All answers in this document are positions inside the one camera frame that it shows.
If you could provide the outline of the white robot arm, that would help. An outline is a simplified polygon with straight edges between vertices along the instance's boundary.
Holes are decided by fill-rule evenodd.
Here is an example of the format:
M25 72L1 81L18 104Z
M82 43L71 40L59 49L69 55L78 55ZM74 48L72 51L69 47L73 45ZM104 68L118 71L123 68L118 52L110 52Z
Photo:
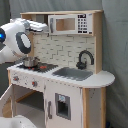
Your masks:
M0 64L14 62L31 52L29 32L46 32L47 25L22 18L11 19L9 23L0 26ZM0 128L37 128L28 118L17 115L12 118L2 116L0 106Z

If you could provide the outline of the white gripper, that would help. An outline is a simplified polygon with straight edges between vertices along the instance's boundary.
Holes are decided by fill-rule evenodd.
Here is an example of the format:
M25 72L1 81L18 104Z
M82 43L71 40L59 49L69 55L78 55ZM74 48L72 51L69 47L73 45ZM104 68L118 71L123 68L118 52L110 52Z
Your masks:
M48 26L46 23L29 21L29 24L30 24L29 29L33 32L46 32L48 30Z

